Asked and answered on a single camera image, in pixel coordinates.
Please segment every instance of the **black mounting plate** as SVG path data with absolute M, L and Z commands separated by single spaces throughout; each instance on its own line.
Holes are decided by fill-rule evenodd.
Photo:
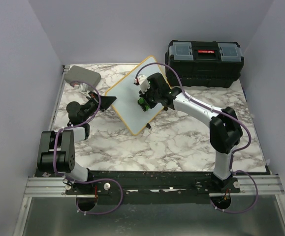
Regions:
M 210 193 L 238 193 L 240 189 L 233 186 L 237 178 L 231 178 L 227 185 L 218 189 L 211 178 L 212 172 L 132 172 L 132 171 L 91 171 L 94 180 L 111 178 L 119 182 L 124 191 L 122 204 L 209 204 Z M 105 190 L 104 184 L 110 184 Z M 67 195 L 95 194 L 97 187 L 99 205 L 115 205 L 120 198 L 120 190 L 112 181 L 95 183 L 88 188 L 84 184 L 75 183 Z

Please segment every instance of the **clear plastic lid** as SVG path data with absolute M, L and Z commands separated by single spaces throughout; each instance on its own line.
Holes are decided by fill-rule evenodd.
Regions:
M 242 61 L 243 56 L 241 48 L 235 43 L 218 43 L 220 49 L 221 61 Z
M 174 60 L 193 60 L 190 42 L 173 42 L 169 47 L 169 56 L 174 55 Z

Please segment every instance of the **marble tabletop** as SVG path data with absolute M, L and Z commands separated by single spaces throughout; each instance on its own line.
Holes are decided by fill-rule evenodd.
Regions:
M 136 64 L 78 65 L 101 74 L 97 85 L 101 95 L 131 71 Z M 230 88 L 192 87 L 186 91 L 213 106 L 232 107 L 252 134 L 251 145 L 235 153 L 233 169 L 264 172 L 265 162 L 255 134 L 251 115 L 239 81 Z M 60 101 L 54 129 L 66 126 L 66 105 L 71 101 L 87 102 L 79 90 L 66 84 Z M 215 150 L 209 142 L 209 129 L 185 113 L 168 110 L 160 112 L 145 128 L 133 136 L 117 114 L 109 108 L 99 112 L 90 122 L 91 136 L 75 145 L 76 161 L 91 170 L 116 171 L 212 171 Z M 239 147 L 247 143 L 243 131 Z

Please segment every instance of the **toolbox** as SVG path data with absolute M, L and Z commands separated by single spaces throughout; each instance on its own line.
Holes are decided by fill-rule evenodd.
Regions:
M 171 41 L 165 54 L 182 85 L 228 88 L 241 76 L 244 57 L 237 42 Z M 165 68 L 171 86 L 178 86 L 173 72 Z

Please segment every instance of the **metal rail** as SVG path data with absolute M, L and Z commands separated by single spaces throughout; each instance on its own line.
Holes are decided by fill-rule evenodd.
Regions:
M 252 176 L 255 180 L 258 188 L 259 195 L 279 195 L 284 193 L 283 186 L 281 184 L 279 176 Z M 255 195 L 256 190 L 254 183 L 247 176 L 236 176 L 241 189 L 240 193 L 232 193 L 232 196 L 239 195 Z M 28 179 L 27 186 L 25 188 L 24 197 L 84 197 L 91 198 L 94 195 L 66 195 L 65 184 L 62 177 L 44 178 L 44 177 L 32 177 Z M 222 196 L 224 193 L 211 193 L 210 196 Z

